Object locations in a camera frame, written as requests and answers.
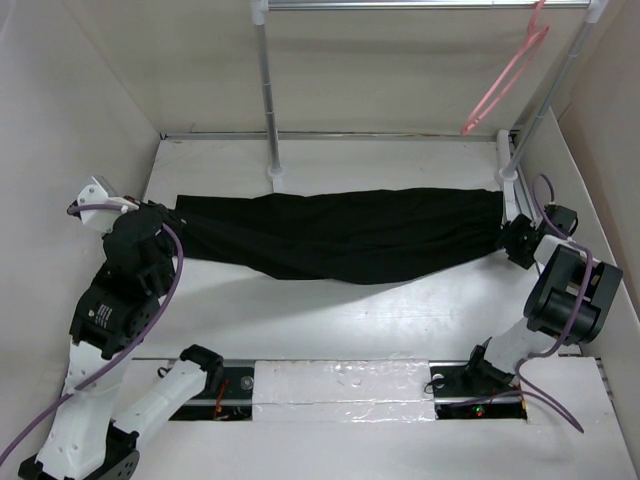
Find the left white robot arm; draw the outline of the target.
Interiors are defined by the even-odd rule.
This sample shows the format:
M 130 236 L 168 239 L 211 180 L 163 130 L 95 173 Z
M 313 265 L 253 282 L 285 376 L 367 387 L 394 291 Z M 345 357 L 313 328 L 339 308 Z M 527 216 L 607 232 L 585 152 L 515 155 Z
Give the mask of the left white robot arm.
M 182 223 L 166 207 L 107 201 L 68 212 L 114 214 L 103 237 L 105 262 L 80 297 L 70 326 L 69 364 L 59 399 L 30 424 L 54 418 L 21 479 L 129 479 L 145 441 L 190 399 L 222 387 L 223 358 L 187 347 L 160 382 L 121 414 L 114 411 L 132 353 L 166 311 L 184 266 Z

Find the black trousers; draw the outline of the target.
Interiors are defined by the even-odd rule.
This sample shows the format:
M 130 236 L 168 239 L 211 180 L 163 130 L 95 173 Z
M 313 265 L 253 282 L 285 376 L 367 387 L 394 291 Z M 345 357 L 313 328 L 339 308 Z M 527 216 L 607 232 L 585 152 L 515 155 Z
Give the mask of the black trousers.
M 180 195 L 186 257 L 278 280 L 407 282 L 493 253 L 503 195 L 414 188 L 256 198 Z

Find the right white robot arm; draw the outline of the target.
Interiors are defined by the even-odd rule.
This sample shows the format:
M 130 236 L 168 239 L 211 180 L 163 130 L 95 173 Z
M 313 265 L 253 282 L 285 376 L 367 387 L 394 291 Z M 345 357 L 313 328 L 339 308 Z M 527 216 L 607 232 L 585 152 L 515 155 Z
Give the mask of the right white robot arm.
M 570 241 L 578 224 L 575 211 L 547 204 L 544 214 L 538 226 L 525 215 L 517 216 L 499 237 L 510 261 L 524 268 L 538 263 L 543 269 L 525 302 L 523 318 L 473 349 L 458 377 L 471 395 L 509 388 L 521 360 L 592 342 L 611 309 L 623 271 L 589 259 Z

